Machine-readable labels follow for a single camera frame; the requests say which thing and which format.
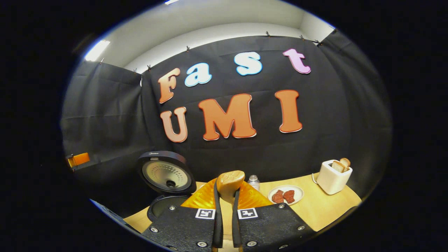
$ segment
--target black fabric backdrop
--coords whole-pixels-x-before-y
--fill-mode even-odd
[[[300,74],[283,52],[294,48],[306,57],[311,73]],[[257,52],[263,69],[241,76],[233,61],[241,52]],[[212,79],[187,87],[186,71],[205,62]],[[174,68],[174,97],[160,104],[158,79]],[[302,130],[282,133],[280,101],[275,92],[299,92]],[[205,141],[198,103],[216,99],[224,111],[236,94],[252,95],[252,138]],[[173,143],[165,135],[160,113],[186,107],[188,138]],[[172,115],[174,132],[179,131]],[[92,199],[126,217],[146,207],[148,191],[134,171],[145,151],[183,155],[197,181],[209,181],[235,169],[258,175],[262,182],[316,173],[323,161],[347,157],[353,173],[348,185],[365,198],[381,178],[389,154],[392,121],[386,91],[373,65],[339,32],[321,46],[291,37],[250,36],[213,42],[158,63],[142,76],[98,62],[83,62],[73,75],[64,102],[61,128],[67,154],[88,152],[91,162],[74,171]]]

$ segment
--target light blue letter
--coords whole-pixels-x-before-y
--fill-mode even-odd
[[[258,74],[261,72],[261,69],[263,68],[263,64],[259,62],[260,55],[256,52],[242,52],[235,56],[233,61],[240,65],[237,67],[237,72],[242,75],[248,75],[248,74]]]
[[[196,86],[198,83],[205,84],[211,80],[211,74],[208,73],[207,63],[197,63],[187,70],[188,76],[185,78],[187,87]]]

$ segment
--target ceiling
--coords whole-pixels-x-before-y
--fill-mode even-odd
[[[103,39],[104,62],[124,67],[151,48],[179,35],[206,27],[242,23],[270,23],[299,28],[304,11],[280,0],[180,0],[161,2],[123,22]]]

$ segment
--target white wall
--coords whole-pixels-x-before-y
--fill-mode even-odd
[[[137,73],[141,74],[145,70],[148,70],[147,65],[151,65],[151,67],[153,67],[159,62],[184,52],[187,49],[186,46],[193,49],[207,43],[224,39],[266,35],[266,31],[273,36],[300,38],[300,35],[303,35],[305,39],[318,39],[319,41],[333,31],[333,29],[328,31],[328,29],[325,28],[325,26],[328,27],[328,24],[318,18],[314,18],[312,15],[307,16],[306,22],[307,26],[309,25],[312,27],[310,29],[307,27],[306,30],[308,32],[305,32],[303,29],[295,29],[287,26],[266,23],[233,23],[194,30],[153,47],[149,51],[131,61],[125,68],[132,71],[137,69]]]

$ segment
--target orange letter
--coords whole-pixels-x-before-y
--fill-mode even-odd
[[[174,133],[171,125],[171,111],[164,111],[160,113],[160,118],[164,122],[165,134],[168,139],[175,143],[182,143],[187,139],[187,123],[185,122],[185,112],[187,112],[186,107],[180,107],[174,110],[174,114],[177,115],[177,120],[179,122],[179,134]]]
[[[179,68],[175,68],[171,70],[171,72],[165,74],[159,79],[160,84],[160,104],[164,103],[165,101],[171,99],[174,94],[169,90],[176,88],[176,77],[181,74],[181,70]]]
[[[228,138],[233,122],[235,130],[232,133],[234,138],[253,137],[257,131],[252,128],[250,120],[249,103],[252,96],[239,94],[232,97],[228,105],[227,112],[221,108],[215,99],[203,100],[199,103],[199,108],[204,113],[205,140],[217,140],[220,135],[215,131],[215,125],[224,138]]]
[[[297,102],[299,93],[295,90],[281,90],[276,93],[276,97],[281,103],[281,112],[283,123],[280,125],[280,132],[290,133],[302,129],[302,124],[299,122],[297,115]]]

